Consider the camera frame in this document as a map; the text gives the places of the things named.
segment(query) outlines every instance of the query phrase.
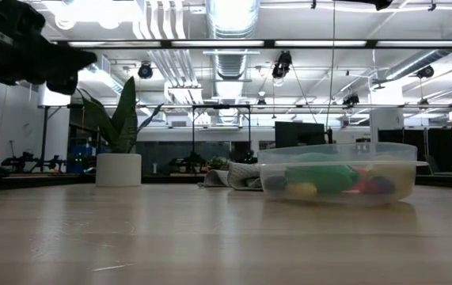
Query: green toy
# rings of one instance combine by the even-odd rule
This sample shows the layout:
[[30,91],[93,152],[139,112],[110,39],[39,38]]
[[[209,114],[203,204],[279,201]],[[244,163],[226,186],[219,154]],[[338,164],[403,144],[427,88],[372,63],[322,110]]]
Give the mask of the green toy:
[[[333,162],[335,155],[303,154],[297,162]],[[348,165],[291,166],[286,172],[287,184],[311,183],[318,195],[339,194],[357,184],[360,174]]]

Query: toy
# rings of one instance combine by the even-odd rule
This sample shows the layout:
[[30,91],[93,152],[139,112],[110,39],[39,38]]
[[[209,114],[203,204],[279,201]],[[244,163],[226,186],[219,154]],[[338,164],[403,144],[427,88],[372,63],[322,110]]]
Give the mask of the toy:
[[[372,194],[380,191],[384,194],[394,194],[393,198],[396,200],[402,199],[410,194],[415,175],[416,167],[414,165],[374,165],[371,170],[367,171],[367,184],[364,192]],[[394,187],[394,190],[391,190],[389,184]]]
[[286,186],[286,191],[299,198],[309,199],[315,197],[317,194],[317,187],[311,183],[288,184]]
[[363,193],[393,194],[395,190],[395,184],[391,180],[382,176],[376,176],[367,180]]
[[[303,154],[297,162],[332,162],[327,154]],[[360,174],[347,165],[291,166],[286,172],[288,184],[313,184],[319,194],[340,194],[359,182]]]
[[350,187],[347,192],[355,192],[355,190],[364,192],[365,183],[367,182],[367,171],[365,169],[354,168],[354,170],[359,174],[359,182]]

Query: purple ball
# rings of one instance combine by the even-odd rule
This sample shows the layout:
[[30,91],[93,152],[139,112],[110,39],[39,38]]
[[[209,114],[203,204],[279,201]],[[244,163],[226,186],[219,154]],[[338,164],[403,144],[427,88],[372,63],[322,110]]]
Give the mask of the purple ball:
[[393,194],[394,191],[394,183],[385,177],[373,177],[365,184],[366,194]]

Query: white column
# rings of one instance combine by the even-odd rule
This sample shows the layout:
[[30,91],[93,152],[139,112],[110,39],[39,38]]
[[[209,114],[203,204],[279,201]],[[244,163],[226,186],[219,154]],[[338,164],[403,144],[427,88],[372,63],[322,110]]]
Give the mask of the white column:
[[[373,89],[370,93],[371,104],[404,104],[401,84],[389,82],[384,89]],[[396,130],[404,127],[405,118],[402,108],[374,108],[370,111],[371,141],[378,141],[378,130]]]

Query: white planter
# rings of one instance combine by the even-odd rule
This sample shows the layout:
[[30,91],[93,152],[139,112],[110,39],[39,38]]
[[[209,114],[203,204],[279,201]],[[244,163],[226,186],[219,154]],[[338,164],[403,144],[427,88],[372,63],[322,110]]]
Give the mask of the white planter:
[[141,185],[141,155],[97,155],[97,187],[132,187]]

